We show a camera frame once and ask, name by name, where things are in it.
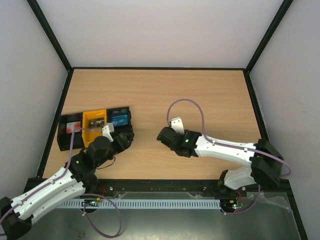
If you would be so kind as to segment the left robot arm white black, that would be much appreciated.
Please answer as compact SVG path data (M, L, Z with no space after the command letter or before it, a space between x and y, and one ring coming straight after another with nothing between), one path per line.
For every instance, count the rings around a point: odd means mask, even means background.
M98 136L36 187L14 198L3 197L0 200L1 236L17 240L62 203L83 194L95 193L99 183L96 169L127 150L133 138L134 134L128 132L121 132L112 139Z

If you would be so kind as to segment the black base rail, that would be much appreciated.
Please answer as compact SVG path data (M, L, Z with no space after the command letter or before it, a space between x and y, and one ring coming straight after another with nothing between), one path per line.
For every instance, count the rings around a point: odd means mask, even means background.
M248 192L256 192L257 184L246 186L244 189L227 190L216 179L211 180L125 180L125 179L100 179L93 189L87 193L104 194L115 197L120 193L191 193L203 197L222 199L227 197L244 196Z

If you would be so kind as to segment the yellow tray middle compartment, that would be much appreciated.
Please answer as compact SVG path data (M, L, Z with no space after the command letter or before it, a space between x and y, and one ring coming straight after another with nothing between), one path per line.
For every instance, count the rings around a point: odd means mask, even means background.
M85 111L82 115L82 140L87 148L96 137L102 136L102 128L107 123L107 110Z

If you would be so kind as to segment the red white card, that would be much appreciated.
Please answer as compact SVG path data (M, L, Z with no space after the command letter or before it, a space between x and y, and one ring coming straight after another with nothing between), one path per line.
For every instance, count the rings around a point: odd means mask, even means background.
M67 122L65 133L66 134L71 134L72 132L78 133L81 131L80 130L81 126L82 124L80 121Z

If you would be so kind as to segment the black VIP card in tray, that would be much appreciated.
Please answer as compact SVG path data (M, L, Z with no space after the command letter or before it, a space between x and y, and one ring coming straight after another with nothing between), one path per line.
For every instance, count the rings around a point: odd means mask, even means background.
M105 125L105 118L99 117L99 118L92 118L88 120L88 128L89 129L98 129L102 128Z

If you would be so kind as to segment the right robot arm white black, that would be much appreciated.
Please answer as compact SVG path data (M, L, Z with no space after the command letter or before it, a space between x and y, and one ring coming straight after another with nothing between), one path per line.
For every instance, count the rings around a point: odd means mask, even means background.
M221 173L218 191L224 196L248 185L277 188L280 184L284 158L268 140L231 142L172 127L164 127L156 139L181 157L211 157L240 164L238 169Z

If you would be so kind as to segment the black tray right compartment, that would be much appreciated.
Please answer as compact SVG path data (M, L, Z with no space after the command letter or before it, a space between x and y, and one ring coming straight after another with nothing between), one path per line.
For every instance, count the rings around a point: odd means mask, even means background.
M108 108L107 122L112 123L114 127L114 132L112 136L119 135L121 133L133 133L132 126L132 115L129 106Z

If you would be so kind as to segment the black tray left compartment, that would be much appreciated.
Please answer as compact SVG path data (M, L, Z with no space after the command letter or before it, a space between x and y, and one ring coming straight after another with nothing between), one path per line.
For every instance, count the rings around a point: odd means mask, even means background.
M64 114L60 116L60 120L58 123L58 130L57 130L57 143L60 151L68 151L71 146L71 134L66 133L66 124L69 122L81 122L83 121L83 113L73 113L73 114ZM84 147L84 142L82 139L82 130L80 132L74 132L73 144L72 149L82 149Z

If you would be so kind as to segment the black tray compartment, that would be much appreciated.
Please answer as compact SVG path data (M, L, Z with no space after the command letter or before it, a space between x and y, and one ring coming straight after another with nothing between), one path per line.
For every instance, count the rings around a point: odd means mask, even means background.
M121 133L133 133L132 126L132 115L129 106L108 108L107 122L112 123L114 127L114 132L112 136L119 135Z
M64 114L60 116L60 120L58 123L58 130L57 130L57 143L60 151L68 151L71 146L71 134L66 133L66 124L69 122L81 122L83 121L83 113L73 113L73 114ZM73 144L72 149L82 149L84 147L84 142L82 139L82 130L80 132L74 132Z

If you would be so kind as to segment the black aluminium frame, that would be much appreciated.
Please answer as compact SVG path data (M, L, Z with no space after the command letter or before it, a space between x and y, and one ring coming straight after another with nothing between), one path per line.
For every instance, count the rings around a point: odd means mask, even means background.
M60 97L60 100L58 103L57 110L54 115L52 126L51 126L51 129L49 132L49 136L48 136L48 139L47 139L47 142L46 142L46 145L44 148L44 152L43 152L43 155L42 155L42 158L40 161L40 165L39 165L38 172L37 172L37 177L31 178L27 181L26 185L29 187L31 183L39 183L42 180L40 178L40 176L43 174L42 171L44 170L45 164L47 163L47 159L49 156L49 150L50 150L52 142L53 142L53 134L57 128L58 118L60 117L60 114L62 112L62 107L63 107L63 104L65 103L67 92L68 92L68 89L69 89L69 86L71 83L71 78L73 76L73 73L74 73L74 70L76 69L76 67L72 67L71 64L69 63L67 56L65 55L61 45L59 44L59 41L56 38L49 22L47 21L45 14L43 13L39 3L36 0L29 0L27 3L29 4L31 10L33 11L35 17L37 18L38 22L40 23L43 31L45 32L47 38L49 39L51 45L53 46L58 57L60 58L60 61L62 62L62 64L64 65L64 67L67 71L67 77L66 77L63 89L62 89L62 94L61 94L61 97ZM289 10L292 3L293 3L292 0L284 0L281 3L274 18L272 19L272 22L270 23L267 31L265 32L263 38L260 41L257 49L255 50L252 58L250 59L247 67L240 68L240 70L244 74L244 79L246 82L246 86L248 89L248 93L250 96L251 104L253 107L253 111L255 114L255 118L256 118L256 122L258 125L260 135L263 139L266 139L266 140L269 138L269 136L267 133L267 129L265 126L265 121L263 119L261 109L258 104L257 95L256 95L254 87L253 87L250 73L253 70L255 64L257 63L258 59L262 55L264 49L266 48L271 37L273 36L277 27L279 26L282 19L286 15L286 13ZM302 222L299 210L298 210L298 206L297 206L297 203L295 201L295 198L294 198L291 186L290 186L290 182L288 180L282 179L280 182L280 190L279 191L280 192L285 192L285 191L289 192L289 194L288 194L289 204L293 208L293 216L294 216L295 223L297 225L298 233L299 233L302 240L306 240L308 237L307 237L307 234L306 234L306 231L305 231L305 228L304 228L304 225L303 225L303 222Z

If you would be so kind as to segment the blue card in tray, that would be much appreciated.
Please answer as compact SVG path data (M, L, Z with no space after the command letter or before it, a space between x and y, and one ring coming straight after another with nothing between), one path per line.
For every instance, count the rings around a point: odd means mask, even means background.
M110 120L114 127L122 127L129 124L129 118L127 114L113 115Z

